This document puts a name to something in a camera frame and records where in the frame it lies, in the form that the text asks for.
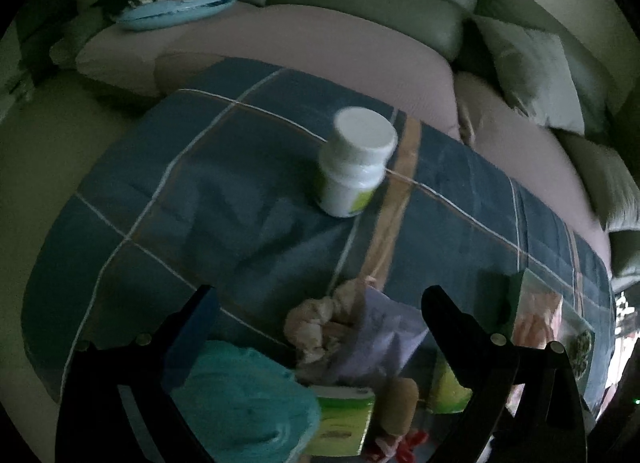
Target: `purple pouch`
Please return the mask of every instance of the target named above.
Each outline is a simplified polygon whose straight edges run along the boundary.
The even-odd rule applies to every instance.
[[[389,378],[400,374],[427,332],[420,310],[367,287],[362,314],[329,362],[322,384],[380,391]]]

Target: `metal bolt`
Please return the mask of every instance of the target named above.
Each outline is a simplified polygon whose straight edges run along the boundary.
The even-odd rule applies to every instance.
[[[80,351],[81,353],[83,353],[84,351],[88,350],[90,345],[91,343],[88,340],[81,340],[78,342],[78,344],[76,344],[76,351]]]
[[[151,338],[149,333],[139,333],[136,337],[136,344],[139,346],[148,346],[151,344]]]
[[[552,340],[551,342],[549,342],[549,345],[551,346],[551,350],[554,353],[558,353],[559,355],[564,353],[564,346],[560,344],[557,340]]]
[[[491,335],[491,342],[496,346],[502,347],[507,344],[507,338],[500,333],[494,333]]]

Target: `gray pillow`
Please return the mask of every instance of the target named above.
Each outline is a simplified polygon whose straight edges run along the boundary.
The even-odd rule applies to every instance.
[[[640,189],[620,155],[581,136],[557,135],[582,178],[603,230],[640,230]]]
[[[584,135],[580,99],[554,34],[476,16],[506,102],[539,126]]]
[[[624,230],[609,234],[611,271],[616,277],[635,277],[640,281],[640,231]]]

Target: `teal cloth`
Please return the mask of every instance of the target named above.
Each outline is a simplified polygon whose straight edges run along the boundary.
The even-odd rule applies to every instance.
[[[218,463],[296,461],[320,424],[315,394],[253,349],[208,341],[172,400]]]

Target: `tan stripe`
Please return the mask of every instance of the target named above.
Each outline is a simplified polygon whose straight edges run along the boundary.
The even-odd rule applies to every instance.
[[[418,165],[420,134],[420,122],[407,116],[402,138],[398,144],[398,156],[392,167],[393,171],[407,178],[413,178]],[[376,228],[360,270],[360,278],[373,277],[376,280],[374,286],[380,291],[383,291],[386,283],[396,239],[398,239],[404,211],[413,188],[412,183],[399,178],[388,178]]]
[[[571,250],[572,257],[574,262],[574,270],[575,270],[575,313],[579,316],[582,316],[584,311],[584,292],[582,289],[582,271],[580,270],[580,256],[578,255],[578,245],[575,242],[575,234],[574,231],[570,230],[569,227],[566,228],[569,232],[569,239],[571,239]]]

